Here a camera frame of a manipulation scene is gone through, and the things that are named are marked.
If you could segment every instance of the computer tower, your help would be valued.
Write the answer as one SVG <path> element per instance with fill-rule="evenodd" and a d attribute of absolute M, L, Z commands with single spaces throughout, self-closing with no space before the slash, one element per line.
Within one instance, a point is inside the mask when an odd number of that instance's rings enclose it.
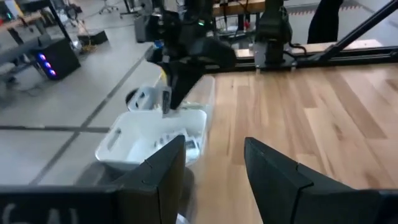
<path fill-rule="evenodd" d="M 80 67 L 67 39 L 55 39 L 32 50 L 32 55 L 50 80 L 61 80 Z"/>

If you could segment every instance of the black frame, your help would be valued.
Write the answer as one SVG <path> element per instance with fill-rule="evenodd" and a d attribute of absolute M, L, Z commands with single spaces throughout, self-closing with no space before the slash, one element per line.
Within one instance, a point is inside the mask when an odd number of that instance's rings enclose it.
<path fill-rule="evenodd" d="M 386 17 L 398 9 L 398 0 L 391 0 L 362 24 L 357 26 L 348 35 L 336 44 L 328 47 L 323 52 L 293 54 L 293 57 L 285 55 L 285 63 L 280 65 L 266 65 L 264 62 L 265 47 L 262 44 L 254 44 L 253 57 L 239 57 L 234 68 L 223 69 L 217 65 L 206 66 L 207 73 L 242 72 L 260 70 L 289 70 L 292 68 L 327 67 L 342 65 L 366 65 L 375 63 L 398 62 L 398 45 L 393 47 L 375 47 L 369 49 L 343 50 L 349 44 L 372 29 Z"/>
<path fill-rule="evenodd" d="M 134 3 L 134 0 L 123 0 L 123 2 L 124 2 L 124 6 L 126 7 L 126 12 L 120 13 L 120 19 L 123 19 L 124 15 L 139 16 L 139 12 L 135 11 L 136 4 Z"/>
<path fill-rule="evenodd" d="M 25 2 L 19 2 L 18 5 L 21 8 L 28 7 L 26 9 L 27 12 L 41 11 L 43 8 L 48 7 L 50 9 L 52 16 L 54 17 L 55 22 L 59 26 L 63 36 L 69 41 L 70 44 L 72 44 L 72 40 L 65 26 L 63 26 L 61 19 L 58 17 L 57 11 L 55 10 L 51 0 L 25 1 Z"/>

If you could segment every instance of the table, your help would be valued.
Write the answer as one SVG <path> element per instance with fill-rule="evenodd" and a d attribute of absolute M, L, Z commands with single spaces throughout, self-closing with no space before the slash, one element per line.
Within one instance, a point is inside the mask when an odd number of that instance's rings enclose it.
<path fill-rule="evenodd" d="M 316 52 L 330 44 L 304 46 Z M 359 40 L 348 49 L 377 46 Z M 396 65 L 225 73 L 215 80 L 208 144 L 191 167 L 195 185 L 185 186 L 190 196 L 183 194 L 180 211 L 192 223 L 262 223 L 244 165 L 248 136 L 356 189 L 398 187 Z M 200 101 L 207 91 L 187 100 Z M 98 179 L 100 172 L 92 173 L 81 180 Z"/>
<path fill-rule="evenodd" d="M 26 23 L 36 21 L 37 19 L 40 19 L 42 17 L 41 13 L 39 12 L 34 12 L 28 16 L 24 16 L 23 19 L 26 21 Z M 22 21 L 20 19 L 16 19 L 10 22 L 5 22 L 0 26 L 0 32 L 12 29 L 18 26 L 23 25 Z"/>
<path fill-rule="evenodd" d="M 248 0 L 248 11 L 250 13 L 264 12 L 266 8 L 265 0 Z M 244 8 L 242 7 L 246 5 L 246 0 L 240 0 L 239 2 L 229 2 L 226 8 L 226 15 L 237 15 L 237 14 L 245 14 Z M 224 16 L 223 6 L 216 3 L 213 5 L 213 16 Z"/>

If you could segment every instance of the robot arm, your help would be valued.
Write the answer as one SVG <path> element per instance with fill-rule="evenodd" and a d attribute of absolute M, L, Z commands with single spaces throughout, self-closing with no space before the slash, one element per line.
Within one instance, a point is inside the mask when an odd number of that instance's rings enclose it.
<path fill-rule="evenodd" d="M 292 41 L 292 28 L 284 1 L 266 0 L 265 11 L 256 27 L 256 42 L 266 44 L 267 65 L 284 63 L 284 45 Z"/>
<path fill-rule="evenodd" d="M 212 28 L 212 0 L 185 1 L 180 15 L 153 0 L 152 11 L 135 21 L 137 42 L 161 40 L 163 47 L 151 49 L 148 62 L 164 70 L 168 88 L 162 91 L 164 114 L 176 110 L 205 72 L 205 64 L 233 67 L 235 51 L 206 34 Z"/>

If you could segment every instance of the metal rod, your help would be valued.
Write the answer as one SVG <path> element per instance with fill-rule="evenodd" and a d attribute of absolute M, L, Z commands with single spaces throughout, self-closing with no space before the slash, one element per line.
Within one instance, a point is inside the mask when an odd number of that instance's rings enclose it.
<path fill-rule="evenodd" d="M 244 30 L 244 15 L 238 15 L 238 30 Z"/>
<path fill-rule="evenodd" d="M 41 35 L 47 33 L 47 31 L 45 30 L 45 28 L 43 26 L 42 20 L 35 20 L 35 25 Z"/>
<path fill-rule="evenodd" d="M 309 60 L 307 58 L 300 58 L 297 60 L 295 68 L 310 68 L 310 67 L 331 67 L 331 66 L 345 66 L 345 65 L 368 65 L 377 63 L 396 63 L 398 57 L 394 56 L 394 52 L 398 51 L 398 46 L 393 47 L 375 47 L 370 49 L 353 49 L 338 52 L 335 57 L 326 61 Z M 233 68 L 220 68 L 214 64 L 206 65 L 205 73 L 228 73 L 228 72 L 247 72 L 256 69 L 266 70 L 290 70 L 293 65 L 291 63 L 283 63 L 279 66 L 261 65 L 256 66 L 255 59 L 251 57 L 238 57 L 236 66 Z"/>
<path fill-rule="evenodd" d="M 260 12 L 256 13 L 256 28 L 259 27 L 260 25 Z"/>
<path fill-rule="evenodd" d="M 216 21 L 216 18 L 213 17 L 211 19 L 211 23 L 213 24 L 213 36 L 214 36 L 214 38 L 219 39 L 218 38 L 218 34 L 217 34 L 217 21 Z"/>
<path fill-rule="evenodd" d="M 8 33 L 10 33 L 11 37 L 17 42 L 18 45 L 24 44 L 24 41 L 19 36 L 18 32 L 14 28 L 8 29 Z"/>
<path fill-rule="evenodd" d="M 52 5 L 50 0 L 46 0 L 47 2 L 47 6 L 49 7 L 51 14 L 53 15 L 55 22 L 57 22 L 58 26 L 60 27 L 63 35 L 65 36 L 65 38 L 68 40 L 69 44 L 72 44 L 72 40 L 67 32 L 67 30 L 65 29 L 65 27 L 63 26 L 61 19 L 58 17 L 58 14 L 56 12 L 56 10 L 54 9 L 54 6 Z"/>
<path fill-rule="evenodd" d="M 361 25 L 359 25 L 357 28 L 351 31 L 348 35 L 346 35 L 342 40 L 337 42 L 334 46 L 320 53 L 320 56 L 318 56 L 317 60 L 331 59 L 336 54 L 338 54 L 338 52 L 342 51 L 350 43 L 354 42 L 356 39 L 361 37 L 364 33 L 372 29 L 374 26 L 383 21 L 386 17 L 388 17 L 397 9 L 398 9 L 398 0 L 390 1 L 380 10 L 378 10 L 375 14 L 369 17 L 369 19 L 366 19 L 366 21 L 364 21 Z"/>

